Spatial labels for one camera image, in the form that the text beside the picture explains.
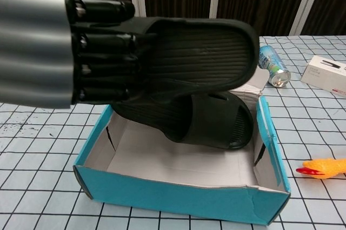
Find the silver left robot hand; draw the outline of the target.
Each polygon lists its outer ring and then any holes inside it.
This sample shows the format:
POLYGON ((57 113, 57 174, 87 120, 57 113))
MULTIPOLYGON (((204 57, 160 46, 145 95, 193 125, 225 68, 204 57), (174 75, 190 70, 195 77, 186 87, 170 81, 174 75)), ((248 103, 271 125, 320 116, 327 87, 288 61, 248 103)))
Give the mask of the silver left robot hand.
POLYGON ((142 94, 141 36, 116 31, 134 5, 0 0, 0 102, 49 109, 142 94))

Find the blue drink can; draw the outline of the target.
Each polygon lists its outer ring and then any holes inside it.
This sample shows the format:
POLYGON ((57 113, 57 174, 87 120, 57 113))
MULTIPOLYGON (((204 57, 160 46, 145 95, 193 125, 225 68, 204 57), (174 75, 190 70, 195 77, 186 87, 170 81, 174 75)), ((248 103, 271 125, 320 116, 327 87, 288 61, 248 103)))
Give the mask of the blue drink can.
POLYGON ((270 45, 264 45, 259 50, 259 67, 269 71, 269 84, 274 87, 284 87, 291 79, 288 71, 275 49, 270 45))

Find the black rubber slipper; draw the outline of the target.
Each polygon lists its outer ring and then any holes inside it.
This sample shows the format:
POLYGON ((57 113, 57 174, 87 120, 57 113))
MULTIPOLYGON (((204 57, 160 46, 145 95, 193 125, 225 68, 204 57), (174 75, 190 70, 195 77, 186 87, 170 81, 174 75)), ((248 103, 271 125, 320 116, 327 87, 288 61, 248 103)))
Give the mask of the black rubber slipper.
POLYGON ((144 92, 131 104, 169 103, 192 94, 235 89, 257 68, 259 36, 238 20, 135 17, 117 30, 157 36, 142 58, 144 92))
POLYGON ((237 150, 249 143, 254 130, 245 102, 228 91, 184 96, 165 104, 113 104, 112 108, 176 143, 237 150))

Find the light blue shoe box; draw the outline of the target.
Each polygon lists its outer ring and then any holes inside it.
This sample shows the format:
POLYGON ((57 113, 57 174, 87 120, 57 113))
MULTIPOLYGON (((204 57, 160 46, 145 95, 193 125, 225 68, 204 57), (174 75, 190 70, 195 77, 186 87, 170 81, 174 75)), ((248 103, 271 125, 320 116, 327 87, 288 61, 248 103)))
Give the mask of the light blue shoe box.
POLYGON ((109 204, 270 224, 288 202, 290 185, 262 96, 268 79, 259 68, 234 90, 255 121, 251 142, 237 151, 174 143, 106 106, 74 163, 82 190, 109 204))

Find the small white stapler box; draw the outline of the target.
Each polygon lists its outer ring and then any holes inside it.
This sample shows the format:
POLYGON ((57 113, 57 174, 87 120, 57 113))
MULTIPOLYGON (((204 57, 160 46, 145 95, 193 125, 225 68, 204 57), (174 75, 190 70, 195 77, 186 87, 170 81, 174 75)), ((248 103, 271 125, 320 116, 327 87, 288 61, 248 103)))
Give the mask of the small white stapler box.
POLYGON ((314 55, 301 82, 346 98, 346 64, 314 55))

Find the yellow rubber chicken toy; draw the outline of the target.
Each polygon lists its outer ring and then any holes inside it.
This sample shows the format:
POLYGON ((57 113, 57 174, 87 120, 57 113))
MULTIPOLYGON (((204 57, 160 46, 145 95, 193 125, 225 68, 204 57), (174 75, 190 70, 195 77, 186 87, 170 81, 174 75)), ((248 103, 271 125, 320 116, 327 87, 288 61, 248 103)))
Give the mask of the yellow rubber chicken toy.
POLYGON ((297 173, 308 175, 315 179, 329 179, 346 173, 346 159, 314 159, 304 161, 297 173))

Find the grid-patterned tablecloth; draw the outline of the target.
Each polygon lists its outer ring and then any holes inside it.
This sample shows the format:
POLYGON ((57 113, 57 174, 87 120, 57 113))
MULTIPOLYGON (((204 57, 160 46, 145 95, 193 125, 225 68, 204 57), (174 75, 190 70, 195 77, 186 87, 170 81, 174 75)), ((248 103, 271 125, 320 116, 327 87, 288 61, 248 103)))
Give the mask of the grid-patterned tablecloth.
POLYGON ((291 73, 263 91, 277 131, 291 197, 269 226, 91 201, 72 171, 102 106, 65 110, 0 103, 0 230, 346 230, 346 174, 317 180, 305 160, 346 159, 346 98, 301 82, 311 57, 346 63, 346 36, 262 37, 291 73))

